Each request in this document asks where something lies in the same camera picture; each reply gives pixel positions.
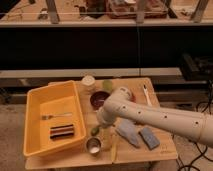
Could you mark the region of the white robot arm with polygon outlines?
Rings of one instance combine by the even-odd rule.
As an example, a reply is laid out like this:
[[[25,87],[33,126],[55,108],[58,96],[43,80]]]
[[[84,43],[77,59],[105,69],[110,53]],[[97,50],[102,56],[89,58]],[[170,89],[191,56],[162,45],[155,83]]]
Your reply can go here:
[[[100,126],[107,128],[117,118],[125,118],[213,148],[213,115],[137,104],[131,98],[132,93],[126,87],[114,90],[98,110]]]

